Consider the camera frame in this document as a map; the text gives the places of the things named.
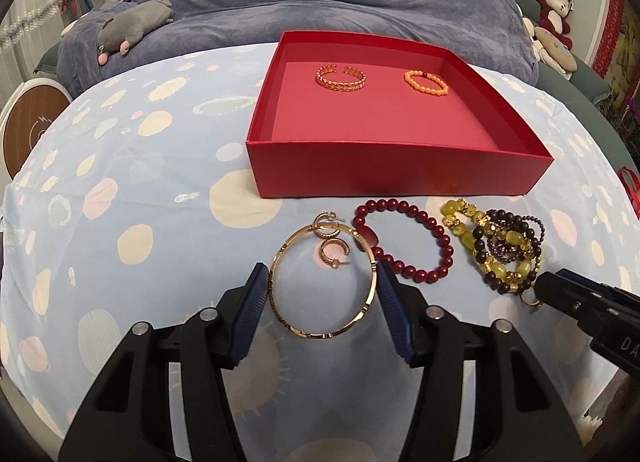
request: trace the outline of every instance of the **light blue bedsheet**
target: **light blue bedsheet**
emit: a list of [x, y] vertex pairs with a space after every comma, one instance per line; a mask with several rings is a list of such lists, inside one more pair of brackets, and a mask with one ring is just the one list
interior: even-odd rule
[[[366, 200], [257, 197], [243, 142], [274, 49], [200, 52], [96, 85], [52, 124], [6, 189], [0, 354], [58, 435], [135, 322], [168, 326], [215, 305], [318, 213], [351, 218]], [[640, 226], [593, 139], [547, 94], [481, 73], [556, 160], [526, 197], [473, 202], [540, 217], [545, 268], [639, 293]], [[410, 198], [437, 217], [445, 200]], [[436, 265], [433, 237], [406, 217], [379, 213], [367, 222], [396, 257]], [[362, 254], [331, 270], [318, 262], [318, 245], [311, 237], [292, 248], [276, 280], [283, 314], [309, 331], [336, 328], [368, 286]], [[612, 365], [591, 353], [569, 318], [550, 308], [531, 315], [512, 296], [490, 291], [457, 239], [453, 245], [450, 275], [420, 286], [428, 301], [471, 322], [512, 320], [572, 415], [583, 413]], [[171, 373], [178, 402], [178, 370]], [[395, 462], [419, 380], [420, 371], [396, 355], [377, 301], [362, 323], [329, 341], [293, 336], [267, 308], [249, 356], [225, 374], [248, 460], [278, 462]], [[468, 448], [470, 402], [463, 413], [460, 452]]]

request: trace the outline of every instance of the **earring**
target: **earring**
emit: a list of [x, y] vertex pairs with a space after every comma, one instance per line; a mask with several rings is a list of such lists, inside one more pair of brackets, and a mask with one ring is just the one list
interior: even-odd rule
[[334, 212], [320, 213], [314, 220], [314, 223], [312, 224], [312, 228], [316, 236], [321, 240], [325, 240], [327, 238], [335, 238], [340, 234], [340, 229], [336, 229], [331, 233], [323, 233], [322, 231], [320, 231], [321, 220], [329, 220], [329, 222], [334, 222], [335, 220], [338, 220], [338, 222], [345, 222], [344, 218], [340, 218]]
[[337, 246], [341, 246], [342, 250], [344, 251], [344, 255], [348, 256], [350, 249], [349, 249], [349, 245], [347, 244], [347, 242], [345, 242], [343, 239], [341, 238], [329, 238], [327, 240], [325, 240], [324, 242], [322, 242], [322, 245], [320, 245], [320, 259], [325, 262], [327, 265], [329, 265], [331, 268], [338, 268], [341, 265], [350, 265], [351, 262], [342, 262], [340, 260], [338, 260], [338, 258], [329, 258], [326, 255], [326, 252], [324, 252], [324, 248], [326, 246], [330, 246], [332, 244], [335, 244]]

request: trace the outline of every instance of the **gold bracelet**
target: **gold bracelet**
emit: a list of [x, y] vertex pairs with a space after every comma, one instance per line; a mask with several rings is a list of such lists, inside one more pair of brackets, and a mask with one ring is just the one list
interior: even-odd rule
[[[278, 264], [280, 263], [280, 260], [283, 257], [284, 253], [287, 251], [287, 249], [289, 249], [290, 246], [294, 242], [296, 242], [299, 238], [309, 233], [315, 232], [315, 230], [318, 228], [324, 229], [324, 230], [334, 229], [334, 230], [344, 231], [345, 233], [349, 233], [351, 236], [353, 236], [353, 238], [355, 238], [358, 241], [358, 243], [362, 246], [362, 249], [364, 250], [364, 252], [366, 252], [367, 256], [369, 257], [369, 263], [371, 266], [371, 286], [369, 288], [369, 294], [367, 295], [367, 300], [364, 302], [364, 305], [345, 326], [343, 326], [342, 328], [334, 332], [327, 332], [324, 334], [311, 334], [309, 332], [304, 332], [294, 327], [292, 324], [288, 323], [282, 317], [282, 315], [280, 314], [280, 311], [278, 311], [278, 307], [276, 305], [276, 298], [273, 293], [273, 279], [275, 276], [276, 269], [278, 268]], [[271, 264], [271, 268], [269, 270], [269, 284], [268, 284], [269, 285], [269, 303], [271, 304], [271, 309], [273, 310], [273, 313], [276, 319], [280, 323], [282, 323], [284, 328], [293, 332], [296, 336], [300, 336], [305, 339], [331, 339], [332, 337], [336, 337], [337, 335], [340, 335], [346, 332], [352, 326], [354, 326], [358, 321], [362, 319], [362, 317], [365, 315], [365, 312], [369, 309], [369, 307], [371, 306], [371, 303], [373, 302], [373, 297], [376, 294], [377, 280], [378, 280], [378, 271], [376, 268], [376, 259], [373, 256], [373, 251], [371, 251], [370, 245], [367, 243], [367, 241], [363, 238], [363, 236], [359, 232], [357, 232], [355, 229], [352, 229], [345, 224], [340, 224], [338, 222], [322, 222], [320, 224], [310, 224], [308, 226], [303, 227], [302, 229], [297, 230], [289, 238], [287, 238], [287, 240], [284, 242], [282, 247], [278, 250], [278, 252], [274, 256], [273, 263]]]
[[323, 88], [328, 88], [329, 90], [336, 90], [338, 92], [353, 92], [354, 90], [360, 90], [363, 86], [367, 77], [364, 75], [364, 72], [353, 68], [353, 67], [345, 67], [344, 73], [354, 76], [358, 80], [354, 83], [342, 83], [337, 81], [329, 81], [328, 79], [323, 78], [322, 76], [325, 74], [330, 74], [331, 72], [336, 72], [338, 70], [338, 65], [326, 65], [316, 72], [316, 82]]
[[[427, 88], [423, 87], [420, 83], [418, 83], [415, 79], [412, 79], [413, 76], [421, 76], [425, 77], [434, 83], [440, 85], [440, 90], [436, 90], [435, 88]], [[415, 90], [418, 92], [422, 92], [423, 94], [430, 94], [432, 96], [446, 96], [449, 93], [449, 86], [439, 77], [434, 76], [433, 74], [427, 74], [422, 70], [409, 70], [404, 73], [404, 80], [409, 83]]]

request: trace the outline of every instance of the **orange beaded bracelet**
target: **orange beaded bracelet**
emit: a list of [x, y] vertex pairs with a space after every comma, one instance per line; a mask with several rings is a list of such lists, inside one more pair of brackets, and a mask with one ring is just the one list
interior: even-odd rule
[[[423, 87], [417, 81], [412, 79], [413, 76], [421, 76], [427, 78], [428, 80], [439, 84], [441, 88], [440, 90], [436, 90], [435, 88]], [[418, 92], [422, 92], [423, 94], [431, 94], [432, 96], [446, 96], [449, 93], [449, 86], [442, 79], [434, 76], [433, 74], [427, 74], [422, 70], [409, 70], [405, 72], [404, 80], [409, 83], [414, 89], [418, 90]]]

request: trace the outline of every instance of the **red gift box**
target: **red gift box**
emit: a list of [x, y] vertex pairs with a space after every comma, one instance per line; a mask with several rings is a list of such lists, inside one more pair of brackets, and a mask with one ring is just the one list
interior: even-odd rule
[[[316, 83], [364, 88], [339, 92]], [[446, 96], [404, 81], [423, 70]], [[439, 88], [426, 79], [425, 86]], [[513, 107], [453, 52], [370, 34], [291, 31], [280, 39], [246, 147], [262, 197], [523, 195], [553, 162]]]

